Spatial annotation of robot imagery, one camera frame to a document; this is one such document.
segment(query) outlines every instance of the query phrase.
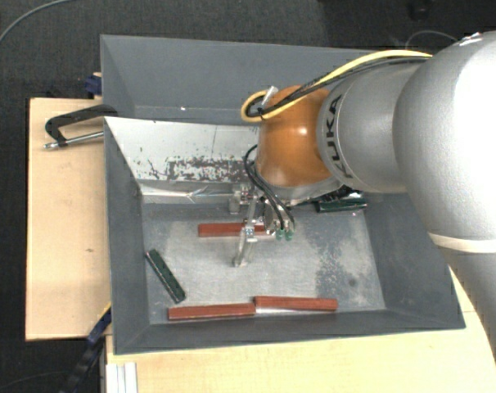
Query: black carpet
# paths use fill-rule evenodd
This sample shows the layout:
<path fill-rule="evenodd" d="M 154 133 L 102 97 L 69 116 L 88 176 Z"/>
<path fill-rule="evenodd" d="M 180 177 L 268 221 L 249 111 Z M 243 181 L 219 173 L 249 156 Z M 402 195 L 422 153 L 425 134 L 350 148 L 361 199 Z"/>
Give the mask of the black carpet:
<path fill-rule="evenodd" d="M 50 1 L 0 0 L 0 33 Z M 422 29 L 457 38 L 496 29 L 496 0 L 435 0 L 421 21 L 408 17 L 407 2 L 92 0 L 53 7 L 13 29 L 0 47 L 0 387 L 9 385 L 0 391 L 57 391 L 83 351 L 82 340 L 24 342 L 28 97 L 88 97 L 83 82 L 100 70 L 99 34 L 384 48 Z M 450 43 L 431 34 L 412 42 L 433 52 Z M 97 391 L 97 372 L 82 391 Z"/>

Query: red wooden stick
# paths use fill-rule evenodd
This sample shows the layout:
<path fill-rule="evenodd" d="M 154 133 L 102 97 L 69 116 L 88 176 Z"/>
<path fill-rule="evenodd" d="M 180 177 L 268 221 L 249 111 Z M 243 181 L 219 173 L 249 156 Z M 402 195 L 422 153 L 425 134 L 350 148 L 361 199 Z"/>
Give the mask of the red wooden stick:
<path fill-rule="evenodd" d="M 335 298 L 284 297 L 284 296 L 256 296 L 255 307 L 260 309 L 288 309 L 311 311 L 336 311 Z"/>
<path fill-rule="evenodd" d="M 239 236 L 244 223 L 204 223 L 197 228 L 199 237 Z M 255 234 L 266 234 L 264 226 L 255 226 Z"/>
<path fill-rule="evenodd" d="M 228 305 L 194 305 L 168 309 L 168 320 L 190 320 L 195 318 L 240 318 L 255 315 L 254 303 Z"/>

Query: yellow cable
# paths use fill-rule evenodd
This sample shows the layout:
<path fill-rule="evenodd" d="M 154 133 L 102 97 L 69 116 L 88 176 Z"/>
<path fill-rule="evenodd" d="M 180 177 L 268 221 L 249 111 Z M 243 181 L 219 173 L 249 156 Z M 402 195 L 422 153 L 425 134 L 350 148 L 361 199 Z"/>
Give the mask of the yellow cable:
<path fill-rule="evenodd" d="M 333 70 L 331 73 L 328 73 L 327 75 L 323 76 L 321 79 L 319 79 L 317 82 L 313 84 L 313 86 L 317 84 L 322 84 L 325 83 L 326 81 L 330 79 L 334 79 L 344 73 L 346 73 L 349 70 L 354 69 L 355 67 L 358 67 L 364 63 L 370 62 L 370 61 L 375 61 L 375 60 L 380 60 L 381 58 L 389 58 L 392 56 L 423 56 L 423 57 L 431 57 L 431 54 L 426 54 L 425 52 L 417 52 L 417 51 L 409 51 L 409 50 L 402 50 L 402 49 L 393 49 L 393 50 L 387 50 L 387 51 L 379 51 L 379 52 L 374 52 L 372 54 L 367 54 L 366 56 L 361 56 L 359 58 L 356 58 L 355 60 L 344 64 L 343 66 Z M 304 95 L 303 97 L 299 97 L 295 99 L 294 101 L 291 101 L 290 103 L 287 103 L 284 106 L 281 106 L 277 108 L 275 111 L 269 112 L 268 114 L 264 114 L 261 116 L 248 116 L 246 114 L 248 106 L 258 97 L 263 97 L 266 94 L 266 90 L 260 90 L 257 93 L 254 93 L 246 101 L 243 103 L 241 107 L 241 118 L 245 122 L 260 122 L 262 120 L 269 120 L 270 118 L 273 118 L 274 116 L 277 116 L 281 114 L 284 110 L 288 109 L 291 106 L 294 106 L 298 101 L 302 100 L 304 97 L 308 95 Z"/>

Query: wooden table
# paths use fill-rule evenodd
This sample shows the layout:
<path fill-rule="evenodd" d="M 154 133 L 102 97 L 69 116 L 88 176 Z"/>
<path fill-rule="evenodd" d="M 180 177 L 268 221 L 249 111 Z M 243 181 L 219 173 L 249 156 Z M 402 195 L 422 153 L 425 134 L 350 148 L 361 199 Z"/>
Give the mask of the wooden table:
<path fill-rule="evenodd" d="M 100 101 L 32 99 L 26 340 L 85 337 L 110 300 L 102 141 L 44 151 L 47 119 Z M 101 121 L 66 130 L 100 130 Z M 496 392 L 480 320 L 456 281 L 464 330 L 355 337 L 211 350 L 114 355 L 137 363 L 150 392 Z"/>

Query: wire bundle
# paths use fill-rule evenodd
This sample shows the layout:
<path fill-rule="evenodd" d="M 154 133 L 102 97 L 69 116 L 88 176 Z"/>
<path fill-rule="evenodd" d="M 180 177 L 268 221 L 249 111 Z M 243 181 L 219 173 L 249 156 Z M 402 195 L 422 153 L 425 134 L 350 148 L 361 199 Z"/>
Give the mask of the wire bundle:
<path fill-rule="evenodd" d="M 328 74 L 302 85 L 300 88 L 289 94 L 275 105 L 260 107 L 256 110 L 256 112 L 251 112 L 253 106 L 263 100 L 267 91 L 261 90 L 254 93 L 246 99 L 245 103 L 242 105 L 241 118 L 245 122 L 260 122 L 262 120 L 269 120 L 270 118 L 281 114 L 284 110 L 295 105 L 298 101 L 306 97 L 311 92 L 314 92 L 319 88 L 323 88 L 328 84 L 332 84 L 342 79 L 347 79 L 351 75 L 362 73 L 377 66 L 407 62 L 423 62 L 430 57 L 430 54 L 409 50 L 387 50 L 367 54 L 366 56 L 361 56 Z"/>
<path fill-rule="evenodd" d="M 270 203 L 273 211 L 275 211 L 275 215 L 279 220 L 280 229 L 285 230 L 285 219 L 282 216 L 282 211 L 279 209 L 279 206 L 286 213 L 288 219 L 290 220 L 291 224 L 294 226 L 295 229 L 295 220 L 290 212 L 290 209 L 284 205 L 284 203 L 278 198 L 275 192 L 272 191 L 270 186 L 266 184 L 266 182 L 260 176 L 259 172 L 257 171 L 257 168 L 255 168 L 255 162 L 253 160 L 249 160 L 250 154 L 256 148 L 257 148 L 257 144 L 251 147 L 242 158 L 245 166 L 246 174 L 248 175 L 248 179 L 252 182 L 252 184 L 255 187 L 257 187 L 264 194 L 264 197 Z"/>

